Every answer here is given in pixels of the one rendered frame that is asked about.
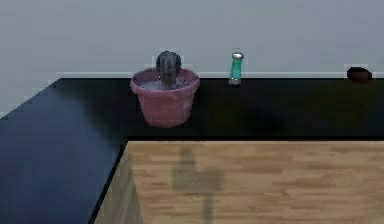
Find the teal shaker with silver cap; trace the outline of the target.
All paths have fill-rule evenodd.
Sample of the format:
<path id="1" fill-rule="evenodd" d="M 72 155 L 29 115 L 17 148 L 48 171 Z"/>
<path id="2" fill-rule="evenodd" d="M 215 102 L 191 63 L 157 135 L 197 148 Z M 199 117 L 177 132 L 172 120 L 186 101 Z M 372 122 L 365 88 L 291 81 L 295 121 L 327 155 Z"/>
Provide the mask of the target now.
<path id="1" fill-rule="evenodd" d="M 232 54 L 232 66 L 230 70 L 229 83 L 239 85 L 241 83 L 242 60 L 244 55 L 237 51 Z"/>

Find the dark brown oval object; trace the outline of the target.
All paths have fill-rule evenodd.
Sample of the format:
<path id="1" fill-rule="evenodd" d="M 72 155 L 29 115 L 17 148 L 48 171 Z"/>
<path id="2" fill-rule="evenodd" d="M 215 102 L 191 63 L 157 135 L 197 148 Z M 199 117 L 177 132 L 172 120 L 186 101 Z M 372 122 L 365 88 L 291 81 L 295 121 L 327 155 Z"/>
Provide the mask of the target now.
<path id="1" fill-rule="evenodd" d="M 365 84 L 372 80 L 372 73 L 363 67 L 351 67 L 347 70 L 347 78 L 352 82 Z"/>

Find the black worktop counter with wooden front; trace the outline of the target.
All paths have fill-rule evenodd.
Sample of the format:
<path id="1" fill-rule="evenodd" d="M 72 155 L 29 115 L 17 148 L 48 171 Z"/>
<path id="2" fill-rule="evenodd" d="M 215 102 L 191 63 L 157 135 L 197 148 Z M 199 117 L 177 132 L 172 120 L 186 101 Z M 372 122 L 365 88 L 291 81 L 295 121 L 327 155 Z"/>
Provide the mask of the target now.
<path id="1" fill-rule="evenodd" d="M 127 78 L 61 78 L 0 119 L 0 224 L 93 224 L 132 140 L 384 140 L 384 78 L 203 78 L 175 128 Z"/>

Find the cactus in red pot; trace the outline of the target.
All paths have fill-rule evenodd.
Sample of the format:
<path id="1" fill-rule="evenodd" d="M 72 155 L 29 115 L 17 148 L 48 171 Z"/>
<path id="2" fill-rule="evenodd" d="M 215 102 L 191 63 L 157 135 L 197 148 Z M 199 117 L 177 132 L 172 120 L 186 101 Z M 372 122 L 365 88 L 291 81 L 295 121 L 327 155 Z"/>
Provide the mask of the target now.
<path id="1" fill-rule="evenodd" d="M 189 119 L 199 87 L 198 75 L 183 69 L 181 56 L 172 51 L 161 52 L 153 68 L 135 73 L 130 81 L 144 119 L 160 128 L 173 128 Z"/>

